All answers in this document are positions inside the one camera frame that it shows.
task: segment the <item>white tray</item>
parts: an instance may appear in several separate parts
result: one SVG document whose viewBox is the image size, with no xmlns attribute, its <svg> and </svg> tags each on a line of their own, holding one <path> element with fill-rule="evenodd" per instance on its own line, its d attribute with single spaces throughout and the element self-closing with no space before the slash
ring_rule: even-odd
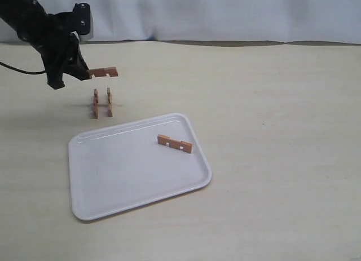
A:
<svg viewBox="0 0 361 261">
<path fill-rule="evenodd" d="M 159 145 L 158 134 L 193 143 L 192 153 Z M 75 136 L 69 169 L 72 209 L 81 220 L 194 191 L 212 178 L 188 118 L 178 113 Z"/>
</svg>

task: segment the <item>black robotic arm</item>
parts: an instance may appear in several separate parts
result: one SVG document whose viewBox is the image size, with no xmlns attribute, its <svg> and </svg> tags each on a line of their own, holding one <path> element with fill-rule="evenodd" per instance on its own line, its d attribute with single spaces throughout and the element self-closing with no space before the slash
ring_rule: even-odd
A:
<svg viewBox="0 0 361 261">
<path fill-rule="evenodd" d="M 0 0 L 0 18 L 17 36 L 40 54 L 53 89 L 63 88 L 63 74 L 89 79 L 80 53 L 79 36 L 91 32 L 91 11 L 87 3 L 76 4 L 72 12 L 47 14 L 37 0 Z"/>
</svg>

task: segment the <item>table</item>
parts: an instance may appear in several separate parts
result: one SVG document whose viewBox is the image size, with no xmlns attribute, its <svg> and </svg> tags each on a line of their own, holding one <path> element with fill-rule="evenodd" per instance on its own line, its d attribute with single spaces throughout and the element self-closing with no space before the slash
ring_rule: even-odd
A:
<svg viewBox="0 0 361 261">
<path fill-rule="evenodd" d="M 0 260 L 361 260 L 361 48 L 329 43 L 81 46 L 118 78 L 0 69 Z M 42 69 L 28 46 L 1 61 Z M 113 118 L 91 119 L 93 89 Z M 81 132 L 181 112 L 211 184 L 94 223 L 72 214 L 67 144 Z"/>
</svg>

